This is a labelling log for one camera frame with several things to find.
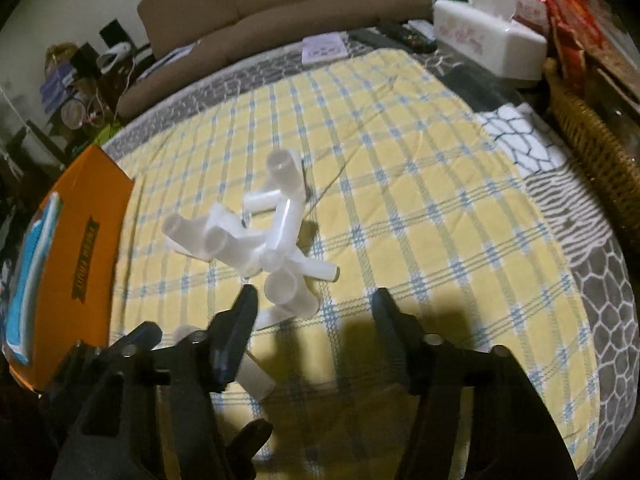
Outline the white plastic pipe connector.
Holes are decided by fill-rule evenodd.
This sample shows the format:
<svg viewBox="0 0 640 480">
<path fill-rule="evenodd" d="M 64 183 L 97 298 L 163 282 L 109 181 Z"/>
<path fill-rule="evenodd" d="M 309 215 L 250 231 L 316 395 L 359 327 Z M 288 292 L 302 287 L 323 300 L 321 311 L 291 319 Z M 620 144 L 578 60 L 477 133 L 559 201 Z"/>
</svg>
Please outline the white plastic pipe connector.
<svg viewBox="0 0 640 480">
<path fill-rule="evenodd" d="M 222 262 L 242 278 L 260 271 L 258 256 L 264 248 L 265 233 L 243 226 L 240 217 L 221 203 L 214 203 L 207 214 L 191 219 L 171 214 L 162 232 L 166 246 L 179 254 Z"/>
<path fill-rule="evenodd" d="M 248 214 L 275 210 L 281 200 L 306 200 L 306 184 L 302 159 L 290 148 L 272 151 L 266 159 L 267 179 L 257 191 L 243 197 L 243 210 Z"/>
<path fill-rule="evenodd" d="M 275 326 L 292 318 L 313 318 L 320 308 L 306 278 L 333 282 L 338 266 L 306 256 L 297 246 L 305 204 L 292 198 L 281 198 L 277 204 L 265 246 L 258 262 L 267 273 L 264 294 L 272 306 L 261 310 L 256 330 Z"/>
<path fill-rule="evenodd" d="M 200 331 L 199 327 L 193 325 L 180 325 L 172 333 L 172 340 L 174 344 L 178 344 L 186 337 Z M 257 402 L 267 399 L 276 388 L 276 382 L 260 367 L 248 350 L 244 351 L 235 381 Z"/>
</svg>

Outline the orange cardboard box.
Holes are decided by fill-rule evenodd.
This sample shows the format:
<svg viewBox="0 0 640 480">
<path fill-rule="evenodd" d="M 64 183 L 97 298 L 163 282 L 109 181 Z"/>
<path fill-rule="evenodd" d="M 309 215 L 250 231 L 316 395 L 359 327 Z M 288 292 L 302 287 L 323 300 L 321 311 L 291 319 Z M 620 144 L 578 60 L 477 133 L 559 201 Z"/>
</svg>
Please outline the orange cardboard box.
<svg viewBox="0 0 640 480">
<path fill-rule="evenodd" d="M 102 148 L 90 146 L 38 207 L 32 222 L 43 213 L 50 194 L 58 192 L 62 208 L 39 285 L 34 352 L 28 365 L 18 362 L 4 341 L 9 306 L 1 324 L 2 351 L 10 371 L 29 390 L 46 388 L 77 341 L 107 345 L 114 265 L 133 187 Z"/>
</svg>

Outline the yellow plaid cloth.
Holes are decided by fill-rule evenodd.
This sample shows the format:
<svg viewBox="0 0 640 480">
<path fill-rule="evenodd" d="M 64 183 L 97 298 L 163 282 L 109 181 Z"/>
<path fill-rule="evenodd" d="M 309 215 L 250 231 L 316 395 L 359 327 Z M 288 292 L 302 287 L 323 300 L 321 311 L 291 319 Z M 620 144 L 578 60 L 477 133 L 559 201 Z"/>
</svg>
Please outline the yellow plaid cloth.
<svg viewBox="0 0 640 480">
<path fill-rule="evenodd" d="M 165 333 L 229 307 L 239 275 L 171 252 L 162 224 L 216 203 L 239 210 L 276 148 L 302 155 L 300 244 L 337 265 L 314 283 L 319 311 L 254 333 L 277 382 L 265 401 L 214 400 L 232 434 L 274 431 L 263 479 L 389 479 L 416 399 L 394 383 L 370 297 L 387 288 L 426 330 L 486 351 L 508 347 L 547 405 L 575 465 L 599 422 L 597 360 L 564 252 L 518 168 L 465 102 L 408 55 L 378 50 L 281 80 L 166 129 L 119 162 L 134 180 L 115 269 L 111 334 Z"/>
</svg>

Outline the green bag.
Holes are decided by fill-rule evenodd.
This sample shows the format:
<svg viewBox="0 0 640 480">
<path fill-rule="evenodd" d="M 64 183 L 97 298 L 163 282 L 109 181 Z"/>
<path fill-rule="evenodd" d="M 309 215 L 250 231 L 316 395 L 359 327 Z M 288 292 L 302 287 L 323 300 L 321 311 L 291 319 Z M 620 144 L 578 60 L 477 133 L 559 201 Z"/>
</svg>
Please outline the green bag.
<svg viewBox="0 0 640 480">
<path fill-rule="evenodd" d="M 122 130 L 120 122 L 105 124 L 100 128 L 93 126 L 81 128 L 76 132 L 73 140 L 67 144 L 65 153 L 70 156 L 70 159 L 75 159 L 90 145 L 103 146 L 107 141 L 113 139 L 120 130 Z"/>
</svg>

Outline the grey stone-pattern blanket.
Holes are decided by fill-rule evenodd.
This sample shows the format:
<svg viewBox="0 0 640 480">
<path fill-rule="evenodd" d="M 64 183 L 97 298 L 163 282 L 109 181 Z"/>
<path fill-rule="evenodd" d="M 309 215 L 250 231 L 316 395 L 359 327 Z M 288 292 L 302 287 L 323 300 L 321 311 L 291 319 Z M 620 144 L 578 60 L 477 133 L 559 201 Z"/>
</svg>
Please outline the grey stone-pattern blanket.
<svg viewBox="0 0 640 480">
<path fill-rule="evenodd" d="M 345 61 L 378 51 L 351 42 Z M 290 44 L 190 84 L 107 143 L 116 164 L 157 134 L 211 108 L 317 68 Z M 599 197 L 561 138 L 519 96 L 479 80 L 452 56 L 408 55 L 457 98 L 518 168 L 526 192 L 560 244 L 586 310 L 600 393 L 596 440 L 578 476 L 593 477 L 634 419 L 639 388 L 639 323 L 620 244 Z"/>
</svg>

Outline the wicker basket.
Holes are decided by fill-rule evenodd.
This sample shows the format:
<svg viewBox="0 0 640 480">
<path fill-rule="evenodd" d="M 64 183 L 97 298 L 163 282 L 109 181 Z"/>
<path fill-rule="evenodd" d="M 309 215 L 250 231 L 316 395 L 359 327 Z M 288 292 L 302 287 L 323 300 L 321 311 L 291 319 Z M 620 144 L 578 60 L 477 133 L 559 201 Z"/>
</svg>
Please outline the wicker basket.
<svg viewBox="0 0 640 480">
<path fill-rule="evenodd" d="M 639 239 L 639 168 L 598 114 L 570 90 L 554 58 L 544 62 L 550 110 L 616 226 Z"/>
</svg>

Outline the papers on sofa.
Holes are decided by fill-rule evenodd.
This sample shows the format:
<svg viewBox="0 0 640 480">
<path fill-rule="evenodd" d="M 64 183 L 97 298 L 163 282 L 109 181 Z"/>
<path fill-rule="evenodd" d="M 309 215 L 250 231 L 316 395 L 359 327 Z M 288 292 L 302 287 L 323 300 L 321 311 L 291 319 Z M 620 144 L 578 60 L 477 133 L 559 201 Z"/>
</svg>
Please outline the papers on sofa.
<svg viewBox="0 0 640 480">
<path fill-rule="evenodd" d="M 155 61 L 149 68 L 146 68 L 139 76 L 137 76 L 137 81 L 143 80 L 161 68 L 179 61 L 180 58 L 185 58 L 197 45 L 198 41 L 195 41 L 193 44 L 187 44 L 186 46 L 175 48 L 158 61 Z"/>
</svg>

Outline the black remote control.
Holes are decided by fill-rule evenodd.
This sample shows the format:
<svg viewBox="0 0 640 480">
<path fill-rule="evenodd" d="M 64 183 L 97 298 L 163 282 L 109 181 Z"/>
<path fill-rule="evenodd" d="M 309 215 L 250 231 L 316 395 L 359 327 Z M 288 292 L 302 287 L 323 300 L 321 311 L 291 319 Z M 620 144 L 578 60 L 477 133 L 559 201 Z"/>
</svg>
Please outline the black remote control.
<svg viewBox="0 0 640 480">
<path fill-rule="evenodd" d="M 376 29 L 382 32 L 390 40 L 394 40 L 402 46 L 408 48 L 411 52 L 417 54 L 431 54 L 437 50 L 437 44 L 434 40 L 428 39 L 414 29 L 405 28 L 396 22 L 379 21 Z"/>
</svg>

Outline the white tissue box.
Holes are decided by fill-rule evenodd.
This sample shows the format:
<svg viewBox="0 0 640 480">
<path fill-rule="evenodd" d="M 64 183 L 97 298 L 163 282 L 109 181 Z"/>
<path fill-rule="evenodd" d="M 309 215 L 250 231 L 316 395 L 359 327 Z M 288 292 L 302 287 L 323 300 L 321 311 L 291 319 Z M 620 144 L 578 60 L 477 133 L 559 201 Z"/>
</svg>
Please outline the white tissue box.
<svg viewBox="0 0 640 480">
<path fill-rule="evenodd" d="M 519 81 L 541 78 L 548 44 L 533 29 L 454 0 L 436 1 L 433 14 L 436 40 L 494 76 Z"/>
</svg>

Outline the brown sofa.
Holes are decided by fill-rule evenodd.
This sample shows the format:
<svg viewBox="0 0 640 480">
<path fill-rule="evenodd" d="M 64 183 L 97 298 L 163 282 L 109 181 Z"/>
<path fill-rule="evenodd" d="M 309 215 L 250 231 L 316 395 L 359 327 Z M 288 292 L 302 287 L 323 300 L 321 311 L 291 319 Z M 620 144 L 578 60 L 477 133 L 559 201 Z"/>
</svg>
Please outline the brown sofa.
<svg viewBox="0 0 640 480">
<path fill-rule="evenodd" d="M 432 0 L 142 0 L 138 15 L 156 58 L 190 51 L 128 88 L 117 107 L 125 120 L 254 54 L 380 21 L 429 20 L 433 11 Z"/>
</svg>

